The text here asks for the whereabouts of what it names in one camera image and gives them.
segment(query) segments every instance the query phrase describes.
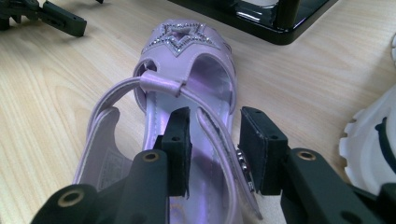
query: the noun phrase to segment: light wood surface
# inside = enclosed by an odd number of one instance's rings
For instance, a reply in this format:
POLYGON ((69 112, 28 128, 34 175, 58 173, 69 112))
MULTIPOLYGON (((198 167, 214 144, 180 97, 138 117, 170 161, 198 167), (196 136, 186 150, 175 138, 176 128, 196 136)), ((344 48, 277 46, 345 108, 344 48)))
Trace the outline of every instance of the light wood surface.
MULTIPOLYGON (((71 183, 91 110, 129 77, 151 30, 166 19, 214 27, 233 48, 238 104, 264 111, 291 147, 321 153, 347 180, 338 141, 352 116, 396 83, 390 41, 396 1, 340 0, 294 43, 275 46, 164 0, 54 0, 88 21, 74 38, 38 21, 0 32, 0 223, 29 223, 71 183)), ((145 116, 128 95, 117 105, 119 148, 141 149, 145 116)), ((238 142, 240 114, 233 140, 238 142)), ((282 222, 276 199, 265 220, 282 222)))

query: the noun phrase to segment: star embellishment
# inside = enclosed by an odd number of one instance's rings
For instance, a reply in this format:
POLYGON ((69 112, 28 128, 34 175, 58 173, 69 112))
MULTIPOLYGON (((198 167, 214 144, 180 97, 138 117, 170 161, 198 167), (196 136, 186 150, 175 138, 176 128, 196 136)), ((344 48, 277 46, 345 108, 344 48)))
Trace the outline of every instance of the star embellishment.
POLYGON ((161 34, 154 38, 142 53, 160 45, 168 47, 176 57, 192 44, 218 48, 209 37, 204 35, 204 29, 205 25, 201 23, 163 24, 161 34))

